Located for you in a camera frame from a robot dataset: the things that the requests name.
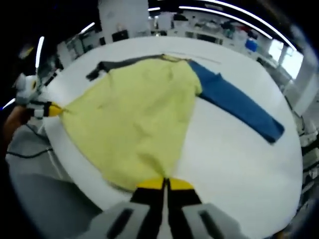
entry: ceiling light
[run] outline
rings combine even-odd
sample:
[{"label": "ceiling light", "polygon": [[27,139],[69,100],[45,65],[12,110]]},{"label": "ceiling light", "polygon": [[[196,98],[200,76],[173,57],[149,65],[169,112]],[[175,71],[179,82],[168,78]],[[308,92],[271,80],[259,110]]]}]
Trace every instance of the ceiling light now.
[{"label": "ceiling light", "polygon": [[158,10],[160,10],[160,7],[152,7],[148,9],[148,11],[158,11]]},{"label": "ceiling light", "polygon": [[222,1],[217,1],[217,0],[198,0],[198,1],[208,1],[208,2],[211,2],[211,3],[215,3],[215,4],[219,4],[219,5],[223,5],[223,6],[227,6],[227,7],[230,7],[232,9],[235,9],[235,10],[238,10],[242,13],[245,13],[249,16],[251,16],[252,18],[260,21],[262,24],[266,25],[267,27],[269,27],[271,30],[273,30],[276,34],[278,34],[292,49],[294,49],[295,51],[297,50],[295,48],[295,46],[284,36],[282,35],[277,29],[275,29],[273,26],[271,26],[269,23],[267,23],[266,21],[262,20],[260,17],[256,16],[255,14],[252,14],[251,12],[249,11],[246,11],[240,7],[237,7],[237,6],[234,6],[232,4],[229,4],[229,3],[225,3],[225,2],[222,2]]},{"label": "ceiling light", "polygon": [[246,21],[244,21],[244,20],[242,20],[240,18],[237,18],[235,16],[220,12],[220,11],[210,10],[210,9],[201,8],[201,7],[194,7],[194,6],[180,6],[179,8],[180,9],[188,9],[188,10],[206,11],[206,12],[211,12],[211,13],[218,14],[218,15],[221,15],[221,16],[225,16],[225,17],[234,19],[234,20],[236,20],[238,22],[241,22],[241,23],[251,27],[252,29],[255,29],[256,31],[260,32],[261,34],[263,34],[264,36],[266,36],[269,39],[273,39],[269,34],[264,32],[262,29],[259,29],[258,27],[254,26],[253,24],[251,24],[249,22],[246,22]]},{"label": "ceiling light", "polygon": [[86,32],[88,29],[90,29],[92,26],[95,25],[95,22],[91,23],[90,25],[88,25],[87,27],[83,28],[82,31],[80,33],[84,33]]},{"label": "ceiling light", "polygon": [[2,107],[2,109],[4,109],[5,107],[11,105],[13,102],[15,102],[15,99],[10,100],[5,106]]},{"label": "ceiling light", "polygon": [[41,55],[41,49],[43,46],[43,41],[44,41],[44,36],[40,37],[39,43],[38,43],[38,49],[36,51],[36,56],[35,56],[35,68],[36,69],[39,68],[39,64],[40,64],[40,55]]}]

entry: white table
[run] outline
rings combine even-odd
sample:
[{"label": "white table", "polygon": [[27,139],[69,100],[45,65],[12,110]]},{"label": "white table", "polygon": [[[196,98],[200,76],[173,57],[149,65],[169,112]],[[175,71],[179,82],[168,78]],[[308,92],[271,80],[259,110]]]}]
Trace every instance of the white table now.
[{"label": "white table", "polygon": [[[289,107],[258,62],[196,39],[134,38],[81,56],[52,81],[48,96],[62,106],[72,102],[98,81],[90,83],[85,76],[102,60],[170,52],[221,72],[285,127],[283,136],[270,145],[237,118],[197,98],[174,177],[193,184],[203,202],[213,203],[237,220],[246,236],[264,238],[283,229],[294,216],[301,193],[301,149]],[[47,118],[44,124],[61,164],[97,206],[105,210],[130,198],[130,193],[102,179],[71,142],[58,117]]]}]

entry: window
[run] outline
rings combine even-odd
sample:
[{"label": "window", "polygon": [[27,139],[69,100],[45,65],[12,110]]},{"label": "window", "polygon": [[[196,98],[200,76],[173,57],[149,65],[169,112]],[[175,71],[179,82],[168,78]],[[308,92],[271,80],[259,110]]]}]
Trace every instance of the window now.
[{"label": "window", "polygon": [[272,56],[275,61],[279,61],[281,52],[283,50],[284,44],[280,41],[273,40],[271,42],[268,53]]},{"label": "window", "polygon": [[295,79],[300,70],[304,56],[292,48],[288,48],[284,57],[282,67],[288,72],[288,74]]}]

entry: blue sleeve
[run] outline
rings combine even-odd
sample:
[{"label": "blue sleeve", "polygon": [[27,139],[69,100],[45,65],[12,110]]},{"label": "blue sleeve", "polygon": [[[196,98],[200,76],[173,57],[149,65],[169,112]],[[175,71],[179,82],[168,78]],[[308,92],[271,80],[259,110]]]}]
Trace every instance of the blue sleeve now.
[{"label": "blue sleeve", "polygon": [[269,143],[276,142],[284,127],[241,90],[194,61],[190,67],[197,74],[202,93],[199,97],[222,108],[259,133]]}]

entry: clothing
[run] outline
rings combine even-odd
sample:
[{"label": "clothing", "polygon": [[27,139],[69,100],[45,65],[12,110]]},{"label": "clothing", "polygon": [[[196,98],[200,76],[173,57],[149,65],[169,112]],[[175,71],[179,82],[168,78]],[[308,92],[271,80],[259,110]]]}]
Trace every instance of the clothing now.
[{"label": "clothing", "polygon": [[190,60],[166,55],[100,62],[108,74],[61,115],[72,141],[109,182],[134,190],[171,176],[196,96],[237,117],[268,142],[283,126],[239,89]]}]

